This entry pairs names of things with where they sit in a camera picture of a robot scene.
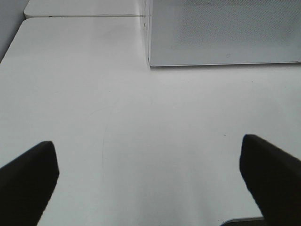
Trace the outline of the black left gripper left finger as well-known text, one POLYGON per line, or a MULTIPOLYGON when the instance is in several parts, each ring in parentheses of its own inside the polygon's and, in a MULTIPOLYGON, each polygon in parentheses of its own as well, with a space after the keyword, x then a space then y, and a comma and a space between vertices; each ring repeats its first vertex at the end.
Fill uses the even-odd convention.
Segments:
POLYGON ((59 178, 55 147, 43 141, 0 169, 0 224, 36 226, 59 178))

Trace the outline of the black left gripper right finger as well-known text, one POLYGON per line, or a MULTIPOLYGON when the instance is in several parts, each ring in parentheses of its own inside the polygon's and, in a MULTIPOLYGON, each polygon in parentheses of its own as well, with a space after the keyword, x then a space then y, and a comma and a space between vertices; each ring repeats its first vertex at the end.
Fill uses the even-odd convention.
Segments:
POLYGON ((239 170, 269 226, 301 224, 301 161, 256 135, 244 135, 239 170))

